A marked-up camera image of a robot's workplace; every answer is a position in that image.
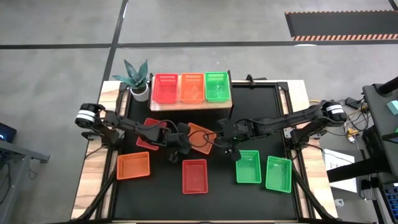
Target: concrete floor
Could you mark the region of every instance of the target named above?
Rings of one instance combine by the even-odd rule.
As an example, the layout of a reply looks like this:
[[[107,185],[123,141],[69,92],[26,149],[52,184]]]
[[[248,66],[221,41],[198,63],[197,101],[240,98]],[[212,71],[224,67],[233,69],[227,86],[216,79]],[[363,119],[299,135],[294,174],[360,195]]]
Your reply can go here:
[[[111,43],[120,7],[121,0],[0,0],[0,44]],[[375,9],[391,6],[387,0],[130,1],[119,42],[290,40],[285,11]],[[73,122],[82,103],[98,99],[108,53],[0,50],[0,122],[18,130],[17,145],[51,154],[48,164],[32,164],[38,178],[26,174],[13,223],[70,218],[87,144]],[[302,79],[309,98],[339,100],[359,99],[363,85],[395,77],[398,45],[117,49],[111,75],[126,73],[124,58],[134,65],[148,58],[153,73],[230,69],[233,79],[248,73]],[[357,150],[329,134],[321,144]],[[376,220],[371,204],[347,205],[338,211],[344,220]]]

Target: wooden table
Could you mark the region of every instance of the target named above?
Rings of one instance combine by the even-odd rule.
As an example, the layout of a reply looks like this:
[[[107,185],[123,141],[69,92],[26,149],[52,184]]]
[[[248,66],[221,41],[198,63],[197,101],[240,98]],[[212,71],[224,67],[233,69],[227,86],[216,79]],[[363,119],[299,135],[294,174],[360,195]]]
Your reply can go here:
[[[256,81],[256,82],[287,82],[289,85],[290,101],[292,103],[293,111],[303,110],[309,107],[307,91],[305,89],[305,84],[303,80],[266,80],[266,81]],[[107,81],[103,83],[101,89],[101,95],[98,103],[105,106],[107,110],[114,110],[116,98],[118,97],[119,81]],[[288,113],[287,101],[284,92],[281,90],[282,104],[284,106],[284,113]],[[121,114],[124,115],[126,112],[126,102],[127,94],[123,96],[123,103],[121,108]],[[310,144],[319,146],[319,141],[310,140]],[[86,153],[90,153],[95,149],[99,148],[101,145],[100,140],[90,141],[88,144],[88,149]],[[101,149],[98,152],[92,154],[89,158],[85,160],[83,164],[83,170],[80,177],[80,182],[76,194],[75,204],[73,206],[73,211],[71,218],[79,217],[87,208],[87,206],[93,201],[96,194],[99,192],[101,187],[101,180],[103,177],[105,160],[106,160],[107,149]],[[324,208],[333,215],[337,217],[337,211],[335,203],[333,200],[333,195],[331,193],[328,176],[326,174],[325,164],[322,158],[322,152],[314,147],[307,147],[302,151],[305,170],[307,172],[308,183],[311,191],[319,200],[319,202],[324,206]],[[111,167],[114,167],[116,161],[117,152],[113,153]],[[299,170],[297,160],[294,161],[296,168]],[[105,218],[108,214],[109,196],[110,190],[107,192],[104,199],[104,207],[102,212],[102,217]],[[299,188],[299,195],[301,200],[301,206],[304,217],[308,216],[307,203],[305,195]]]

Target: white paper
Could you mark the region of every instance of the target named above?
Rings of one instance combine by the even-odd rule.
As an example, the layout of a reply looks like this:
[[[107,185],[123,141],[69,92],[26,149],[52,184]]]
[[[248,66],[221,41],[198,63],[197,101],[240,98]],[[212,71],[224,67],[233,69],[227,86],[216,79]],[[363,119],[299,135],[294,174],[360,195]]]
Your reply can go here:
[[[330,170],[330,169],[334,169],[337,167],[341,167],[341,166],[345,166],[345,165],[350,165],[350,162],[354,163],[355,162],[355,158],[353,156],[349,156],[340,152],[335,152],[329,149],[324,149],[323,150],[324,154],[323,154],[323,160],[325,161],[325,167],[326,170]],[[356,179],[352,178],[352,179],[348,179],[348,180],[342,180],[342,181],[338,181],[338,182],[334,182],[334,183],[330,183],[330,187],[335,187],[338,189],[342,189],[342,190],[348,190],[350,192],[357,192],[356,189]]]

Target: orange basket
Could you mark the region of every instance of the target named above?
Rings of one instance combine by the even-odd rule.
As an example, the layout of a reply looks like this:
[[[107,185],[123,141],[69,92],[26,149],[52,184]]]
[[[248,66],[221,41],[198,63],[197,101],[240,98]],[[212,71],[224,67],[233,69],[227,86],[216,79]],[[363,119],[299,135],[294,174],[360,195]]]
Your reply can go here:
[[[205,100],[205,75],[183,73],[181,75],[181,102],[202,103]]]
[[[145,177],[150,174],[149,152],[137,152],[118,156],[117,179]]]
[[[210,134],[213,133],[213,131],[210,131],[209,129],[206,129],[199,125],[195,125],[193,123],[188,123],[188,126],[191,127],[191,131],[189,132],[189,141],[193,145],[192,149],[208,155],[213,145],[211,143],[208,143],[205,139],[206,136],[203,135],[209,134],[207,135],[209,142],[213,142],[216,139],[217,135],[215,133]]]

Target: wire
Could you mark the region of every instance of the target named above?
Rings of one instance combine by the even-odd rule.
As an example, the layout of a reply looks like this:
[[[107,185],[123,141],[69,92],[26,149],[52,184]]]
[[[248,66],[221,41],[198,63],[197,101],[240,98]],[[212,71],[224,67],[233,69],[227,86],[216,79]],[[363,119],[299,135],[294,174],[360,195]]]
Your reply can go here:
[[[328,131],[328,130],[325,130],[325,131],[326,131],[327,133],[332,134],[332,135],[335,135],[335,136],[347,136],[347,135],[349,135],[349,134],[358,134],[358,133],[361,132],[361,131],[356,131],[356,132],[349,133],[349,134],[336,134],[336,133],[330,132],[330,131]]]
[[[149,126],[149,127],[147,127],[147,126],[138,127],[138,126],[137,126],[137,127],[135,127],[135,128],[141,129],[141,130],[149,130],[149,129],[152,129],[152,128],[158,126],[160,123],[163,123],[163,122],[168,122],[168,123],[172,124],[173,127],[175,128],[176,132],[178,132],[178,133],[180,132],[180,131],[178,130],[177,125],[175,125],[175,123],[174,123],[173,121],[168,120],[168,119],[165,119],[165,120],[162,120],[162,121],[158,121],[158,122],[156,122],[155,124],[153,124],[153,125],[151,125],[151,126]]]
[[[364,102],[365,102],[365,101],[362,101],[361,107],[359,108],[359,110],[361,111],[361,114],[360,114],[355,120],[352,120],[352,119],[350,118],[350,116],[347,117],[347,118],[349,119],[349,122],[350,122],[350,123],[353,125],[353,127],[356,128],[358,131],[365,131],[365,130],[367,130],[367,128],[368,128],[368,126],[369,126],[369,113],[366,113],[366,118],[365,118],[365,115],[364,115],[364,112],[363,112],[363,110],[364,110]],[[365,127],[364,127],[363,129],[357,127],[357,125],[358,125],[360,122],[354,124],[354,121],[357,121],[357,120],[361,117],[361,115],[362,115],[362,117],[364,118],[364,120],[366,121]]]
[[[253,120],[253,119],[247,119],[247,118],[239,119],[239,120],[237,120],[237,122],[235,122],[235,124],[237,124],[237,123],[239,123],[241,121],[251,121],[251,122],[256,123],[256,124],[268,125],[267,123],[262,123],[260,121],[256,121],[256,120]]]
[[[311,147],[314,147],[314,148],[317,148],[317,149],[321,150],[321,152],[322,152],[322,153],[324,153],[325,155],[330,155],[330,156],[333,156],[333,157],[335,157],[335,158],[337,158],[337,159],[341,159],[341,160],[344,160],[344,161],[346,161],[346,162],[349,162],[350,164],[352,164],[352,162],[351,162],[351,161],[348,161],[348,160],[346,160],[346,159],[340,158],[340,157],[338,157],[338,156],[335,156],[335,155],[333,155],[333,154],[330,154],[330,153],[324,152],[324,151],[323,151],[323,148],[321,148],[321,147],[319,147],[319,146],[316,146],[316,145],[313,145],[313,144],[309,144],[309,143],[306,143],[306,145],[308,145],[308,146],[311,146]]]
[[[94,151],[92,151],[91,153],[87,154],[87,155],[85,156],[85,159],[87,159],[87,157],[89,157],[90,155],[92,155],[93,153],[97,152],[98,150],[100,150],[100,149],[102,149],[102,148],[104,148],[104,146],[101,146],[101,147],[95,149]]]
[[[7,177],[4,179],[4,182],[1,184],[0,189],[3,187],[4,183],[6,182],[6,179],[8,179],[8,188],[7,188],[6,194],[4,194],[3,198],[0,200],[0,205],[2,205],[2,203],[5,201],[5,199],[6,199],[7,195],[8,195],[8,192],[10,191],[10,188],[11,188],[10,163],[7,162],[6,164],[7,164],[7,167],[8,167]]]
[[[296,155],[293,157],[292,161],[294,161],[299,156],[299,152],[301,152],[302,150],[303,149],[295,150],[296,151]]]
[[[210,140],[208,139],[208,136],[209,136],[209,135],[221,133],[222,131],[215,131],[215,132],[212,132],[212,133],[206,133],[204,130],[196,130],[196,131],[192,132],[191,134],[189,134],[188,137],[191,137],[191,136],[193,136],[195,133],[198,133],[198,132],[203,132],[203,133],[204,133],[203,139],[206,141],[206,143],[205,143],[204,145],[202,145],[202,146],[196,146],[196,145],[193,145],[191,142],[189,142],[192,146],[194,146],[194,147],[205,147],[208,143],[210,143],[210,144],[212,144],[212,145],[214,145],[214,146],[222,147],[222,146],[220,146],[219,144],[214,143],[214,142],[212,142],[212,141],[210,141]]]
[[[355,145],[356,145],[357,150],[360,151],[359,145],[358,145],[358,142],[357,142],[355,136],[354,136],[354,140],[355,140]],[[370,192],[371,192],[371,196],[369,197],[370,199],[367,199],[367,198],[366,198],[365,193],[363,192],[363,190],[361,190],[361,188],[362,188],[362,181],[359,181],[359,192],[358,192],[358,193],[359,193],[359,197],[362,198],[363,200],[372,200],[372,198],[373,198],[373,189],[372,189],[372,185],[371,185],[371,188],[370,188]]]

